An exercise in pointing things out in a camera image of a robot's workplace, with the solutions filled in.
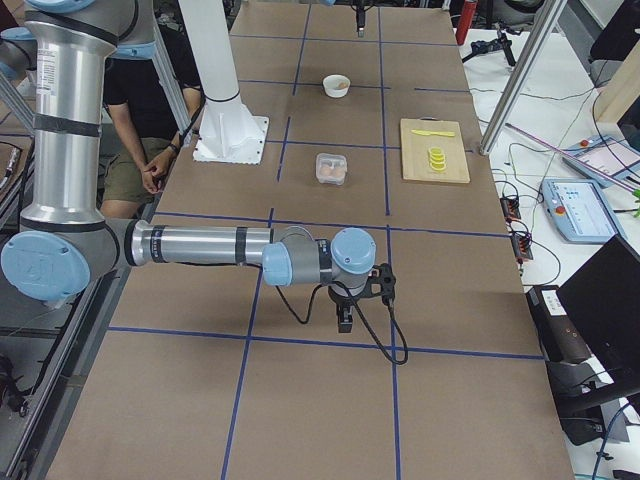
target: white desk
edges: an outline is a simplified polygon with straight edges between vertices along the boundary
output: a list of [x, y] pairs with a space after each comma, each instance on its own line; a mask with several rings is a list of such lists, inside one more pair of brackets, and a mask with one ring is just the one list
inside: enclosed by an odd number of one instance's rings
[[[495, 36], [493, 31], [470, 30], [465, 45], [460, 47], [461, 56], [464, 57], [471, 52], [471, 42], [476, 40], [490, 41]], [[512, 49], [517, 60], [527, 34], [523, 33], [520, 37], [510, 35], [509, 38], [513, 41]], [[510, 68], [502, 52], [472, 58], [464, 65], [474, 97], [475, 108], [479, 119], [481, 119], [480, 126], [484, 130], [486, 123], [482, 120], [489, 121], [491, 119], [500, 98], [499, 92], [502, 92], [509, 78]], [[593, 83], [567, 39], [560, 34], [553, 34], [532, 69], [523, 93], [562, 98], [587, 92], [591, 88], [593, 88]], [[481, 92], [480, 90], [495, 90], [495, 92]], [[591, 116], [591, 106], [596, 97], [596, 91], [563, 101], [520, 96], [508, 121], [552, 145], [568, 147], [583, 138], [597, 134]], [[600, 126], [600, 130], [603, 134], [609, 133], [615, 138], [621, 138], [616, 125]], [[509, 146], [513, 143], [522, 143], [536, 150], [542, 149], [518, 133], [508, 128], [503, 129], [490, 158], [492, 168], [503, 170], [506, 175], [496, 170], [494, 177], [496, 180], [506, 179], [513, 183], [521, 195], [535, 196], [534, 191], [516, 181], [512, 166], [508, 163]], [[547, 167], [546, 176], [548, 177], [578, 177], [576, 172], [565, 165], [557, 156], [549, 165], [552, 159], [550, 153], [536, 153], [519, 146], [513, 146], [512, 152], [518, 179], [535, 189], [539, 187], [544, 178]], [[498, 192], [502, 191], [503, 185], [497, 184]], [[510, 186], [507, 185], [505, 188], [507, 194], [514, 193]], [[609, 187], [605, 193], [614, 209], [630, 209], [635, 205], [634, 198], [618, 187]], [[599, 246], [576, 245], [566, 242], [551, 224], [543, 206], [539, 205], [534, 209], [534, 205], [533, 198], [521, 199], [520, 211], [523, 222], [530, 228], [533, 225], [533, 239], [535, 241], [545, 245], [559, 257], [562, 269], [553, 283], [560, 285], [593, 255]], [[618, 219], [629, 242], [636, 250], [640, 251], [640, 219], [633, 218], [631, 213], [619, 214]], [[523, 284], [550, 281], [558, 271], [557, 261], [537, 245], [533, 246], [532, 251], [534, 261], [527, 262], [524, 266]], [[635, 412], [629, 412], [628, 416], [632, 421], [638, 421]], [[606, 451], [615, 458], [609, 462], [604, 460], [601, 462], [599, 475], [612, 478], [611, 470], [614, 469], [640, 472], [640, 427], [630, 427], [628, 432], [631, 443], [620, 444], [610, 441], [607, 444]], [[595, 452], [600, 448], [600, 440], [581, 447], [575, 447], [568, 440], [566, 443], [574, 471], [590, 475], [596, 460]]]

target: khaki shorts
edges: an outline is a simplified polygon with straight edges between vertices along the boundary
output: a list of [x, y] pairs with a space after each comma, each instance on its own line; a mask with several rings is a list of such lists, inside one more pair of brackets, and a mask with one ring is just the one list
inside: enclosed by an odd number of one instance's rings
[[[142, 147], [147, 162], [153, 160], [169, 143], [164, 138], [142, 138]], [[142, 175], [133, 158], [123, 149], [109, 164], [104, 177], [104, 195], [102, 200], [124, 200], [135, 203], [151, 203], [153, 194], [142, 186]]]

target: clear plastic container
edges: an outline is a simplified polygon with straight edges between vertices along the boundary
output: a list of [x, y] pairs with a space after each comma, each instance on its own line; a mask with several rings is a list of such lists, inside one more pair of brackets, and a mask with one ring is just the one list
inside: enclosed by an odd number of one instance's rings
[[347, 159], [342, 155], [319, 153], [316, 157], [316, 178], [320, 183], [342, 185], [347, 176]]

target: plastic container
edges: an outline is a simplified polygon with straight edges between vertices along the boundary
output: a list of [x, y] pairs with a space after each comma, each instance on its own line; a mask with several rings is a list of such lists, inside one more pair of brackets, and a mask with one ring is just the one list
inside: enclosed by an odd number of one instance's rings
[[331, 98], [344, 97], [349, 91], [351, 80], [344, 75], [329, 75], [322, 80], [324, 93]]
[[342, 155], [319, 153], [316, 157], [316, 178], [320, 183], [342, 185], [347, 176], [347, 159]]

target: computer monitor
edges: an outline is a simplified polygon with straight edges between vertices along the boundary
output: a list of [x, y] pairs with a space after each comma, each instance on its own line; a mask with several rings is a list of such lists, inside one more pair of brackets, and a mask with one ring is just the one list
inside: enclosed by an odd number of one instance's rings
[[560, 415], [627, 397], [640, 410], [640, 255], [613, 236], [557, 291], [576, 329], [614, 383], [557, 399]]

